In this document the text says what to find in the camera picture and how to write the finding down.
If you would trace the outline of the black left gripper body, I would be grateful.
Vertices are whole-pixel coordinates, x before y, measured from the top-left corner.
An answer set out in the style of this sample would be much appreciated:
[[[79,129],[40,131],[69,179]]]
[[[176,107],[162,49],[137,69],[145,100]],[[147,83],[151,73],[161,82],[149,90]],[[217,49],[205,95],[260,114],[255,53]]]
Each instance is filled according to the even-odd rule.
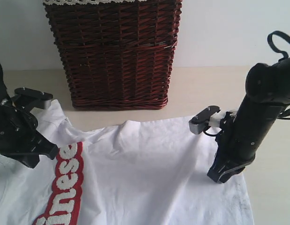
[[[17,107],[7,98],[0,102],[0,154],[35,168],[40,155],[53,160],[59,148],[37,131],[38,120],[31,109]]]

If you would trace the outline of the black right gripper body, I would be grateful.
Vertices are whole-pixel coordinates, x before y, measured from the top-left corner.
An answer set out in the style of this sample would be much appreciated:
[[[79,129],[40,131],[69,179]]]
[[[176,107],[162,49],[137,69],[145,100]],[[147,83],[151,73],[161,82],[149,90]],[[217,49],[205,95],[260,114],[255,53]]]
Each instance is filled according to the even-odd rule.
[[[232,176],[240,174],[255,159],[254,155],[243,159],[233,151],[230,141],[238,143],[238,140],[232,138],[235,117],[233,112],[226,112],[224,118],[220,119],[221,131],[214,135],[218,148],[207,176],[215,183],[227,182]]]

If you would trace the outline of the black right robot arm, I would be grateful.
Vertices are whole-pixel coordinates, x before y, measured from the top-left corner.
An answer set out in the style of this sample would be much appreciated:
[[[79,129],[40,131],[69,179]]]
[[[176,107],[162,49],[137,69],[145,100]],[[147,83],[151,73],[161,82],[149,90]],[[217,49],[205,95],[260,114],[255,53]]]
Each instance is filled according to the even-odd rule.
[[[232,121],[221,123],[218,149],[208,177],[225,183],[250,165],[273,123],[290,105],[290,58],[258,63],[245,82],[246,95]]]

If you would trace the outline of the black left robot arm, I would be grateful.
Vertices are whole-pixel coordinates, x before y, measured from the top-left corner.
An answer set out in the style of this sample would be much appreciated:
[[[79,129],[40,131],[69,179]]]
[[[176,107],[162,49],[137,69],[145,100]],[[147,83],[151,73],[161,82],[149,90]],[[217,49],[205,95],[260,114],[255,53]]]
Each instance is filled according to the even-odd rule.
[[[53,160],[59,151],[37,131],[38,120],[31,114],[33,108],[47,109],[53,95],[25,87],[14,94],[8,94],[0,64],[0,154],[35,168],[41,155]]]

